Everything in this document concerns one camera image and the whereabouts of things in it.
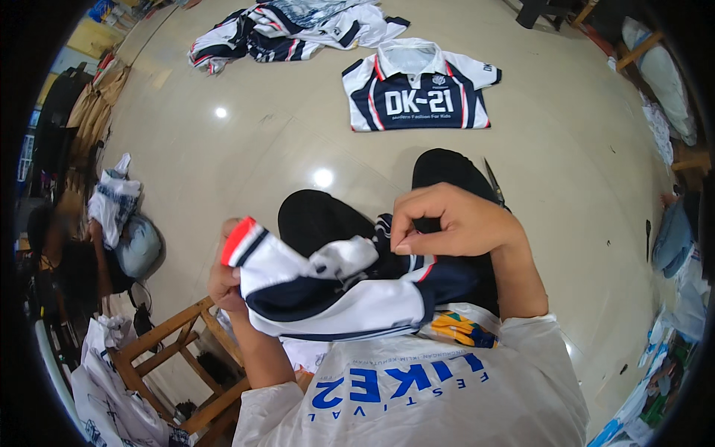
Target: glossy floor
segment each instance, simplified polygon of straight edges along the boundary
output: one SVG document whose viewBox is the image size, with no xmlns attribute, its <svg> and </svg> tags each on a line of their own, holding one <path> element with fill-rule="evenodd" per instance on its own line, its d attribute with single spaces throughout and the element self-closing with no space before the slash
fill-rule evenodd
<svg viewBox="0 0 715 447">
<path fill-rule="evenodd" d="M 669 288 L 646 262 L 644 227 L 648 219 L 658 228 L 657 194 L 671 180 L 633 85 L 581 33 L 557 33 L 542 19 L 524 29 L 504 1 L 390 0 L 389 15 L 412 21 L 403 36 L 503 70 L 501 84 L 484 91 L 493 126 L 356 134 L 340 72 L 373 50 L 323 49 L 307 62 L 274 64 L 247 57 L 211 77 L 187 64 L 196 37 L 250 4 L 164 9 L 119 52 L 133 68 L 103 166 L 132 154 L 141 210 L 164 238 L 166 257 L 147 281 L 153 320 L 205 296 L 227 217 L 251 215 L 276 230 L 281 201 L 302 188 L 375 216 L 410 189 L 425 150 L 459 151 L 482 170 L 486 157 L 526 228 L 588 401 L 589 435 L 597 433 L 644 374 L 637 358 Z M 174 380 L 173 398 L 201 400 L 183 374 L 165 379 Z"/>
</svg>

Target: jersey collar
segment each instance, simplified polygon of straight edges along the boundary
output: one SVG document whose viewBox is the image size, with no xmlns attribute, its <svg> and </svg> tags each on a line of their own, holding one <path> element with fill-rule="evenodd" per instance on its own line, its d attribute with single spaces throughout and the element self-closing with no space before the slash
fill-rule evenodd
<svg viewBox="0 0 715 447">
<path fill-rule="evenodd" d="M 434 51 L 435 56 L 432 61 L 422 69 L 422 71 L 419 73 L 412 73 L 409 68 L 400 67 L 398 61 L 390 60 L 388 50 L 396 48 L 428 49 Z M 384 81 L 386 78 L 394 75 L 395 73 L 415 75 L 421 75 L 422 73 L 447 74 L 449 68 L 447 67 L 447 61 L 445 60 L 444 54 L 442 54 L 442 49 L 436 43 L 412 37 L 409 39 L 388 40 L 378 45 L 378 53 L 375 56 L 375 70 L 378 73 L 378 79 L 380 81 Z"/>
</svg>

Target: yellow graphic print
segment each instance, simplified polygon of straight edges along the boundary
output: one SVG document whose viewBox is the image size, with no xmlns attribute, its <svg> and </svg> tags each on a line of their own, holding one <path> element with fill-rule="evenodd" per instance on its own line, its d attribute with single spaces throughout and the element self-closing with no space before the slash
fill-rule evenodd
<svg viewBox="0 0 715 447">
<path fill-rule="evenodd" d="M 451 310 L 442 312 L 442 315 L 435 318 L 431 328 L 437 333 L 449 335 L 464 346 L 496 348 L 498 344 L 496 335 Z"/>
</svg>

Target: white t-shirt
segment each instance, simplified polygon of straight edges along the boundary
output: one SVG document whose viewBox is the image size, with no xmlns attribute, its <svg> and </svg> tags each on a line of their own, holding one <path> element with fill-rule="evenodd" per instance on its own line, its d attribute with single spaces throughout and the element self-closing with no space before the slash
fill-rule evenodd
<svg viewBox="0 0 715 447">
<path fill-rule="evenodd" d="M 493 319 L 475 323 L 470 306 L 436 313 L 459 322 L 436 332 L 470 343 L 470 323 L 487 345 Z M 233 446 L 585 445 L 588 410 L 556 317 L 495 330 L 492 348 L 417 335 L 336 343 L 305 396 L 295 383 L 244 392 Z"/>
</svg>

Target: scissors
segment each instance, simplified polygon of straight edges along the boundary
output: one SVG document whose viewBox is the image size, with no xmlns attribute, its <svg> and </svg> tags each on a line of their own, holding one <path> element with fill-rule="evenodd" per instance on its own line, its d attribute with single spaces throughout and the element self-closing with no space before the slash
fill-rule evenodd
<svg viewBox="0 0 715 447">
<path fill-rule="evenodd" d="M 511 210 L 509 210 L 509 207 L 506 206 L 506 204 L 505 204 L 504 194 L 501 193 L 501 188 L 499 187 L 499 184 L 496 182 L 496 177 L 494 177 L 494 172 L 491 170 L 491 167 L 489 166 L 489 162 L 487 162 L 486 158 L 484 159 L 484 164 L 487 167 L 487 175 L 489 175 L 489 182 L 491 183 L 491 187 L 494 190 L 494 195 L 496 195 L 497 204 L 499 204 L 499 206 L 504 208 L 505 210 L 511 212 Z"/>
</svg>

